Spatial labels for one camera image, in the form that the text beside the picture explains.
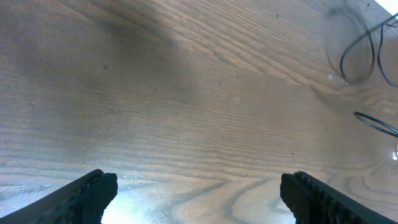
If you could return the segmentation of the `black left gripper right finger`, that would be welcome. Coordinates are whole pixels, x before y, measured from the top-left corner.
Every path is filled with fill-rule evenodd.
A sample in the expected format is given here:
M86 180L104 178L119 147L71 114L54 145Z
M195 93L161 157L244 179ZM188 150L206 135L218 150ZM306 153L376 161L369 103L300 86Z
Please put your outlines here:
M281 175L280 197L299 224L397 224L302 171Z

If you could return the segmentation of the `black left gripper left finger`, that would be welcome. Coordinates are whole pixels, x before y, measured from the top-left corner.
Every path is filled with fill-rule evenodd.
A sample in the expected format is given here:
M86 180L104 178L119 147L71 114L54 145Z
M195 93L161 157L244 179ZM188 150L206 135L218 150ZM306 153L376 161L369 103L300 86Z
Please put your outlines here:
M106 207L117 194L117 175L96 169L44 198L2 217L1 223L101 223Z

